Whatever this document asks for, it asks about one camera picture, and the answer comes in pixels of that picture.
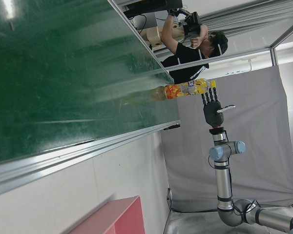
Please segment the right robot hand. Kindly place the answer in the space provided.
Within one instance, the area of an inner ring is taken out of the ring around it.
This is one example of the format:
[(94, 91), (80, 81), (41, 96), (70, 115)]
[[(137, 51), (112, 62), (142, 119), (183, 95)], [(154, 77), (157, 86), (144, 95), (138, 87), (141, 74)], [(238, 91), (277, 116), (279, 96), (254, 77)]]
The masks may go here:
[(206, 123), (209, 124), (212, 128), (220, 127), (224, 121), (223, 112), (235, 108), (235, 105), (228, 105), (225, 107), (221, 106), (220, 101), (218, 100), (216, 88), (209, 88), (209, 92), (202, 94), (203, 102), (203, 112), (205, 116)]

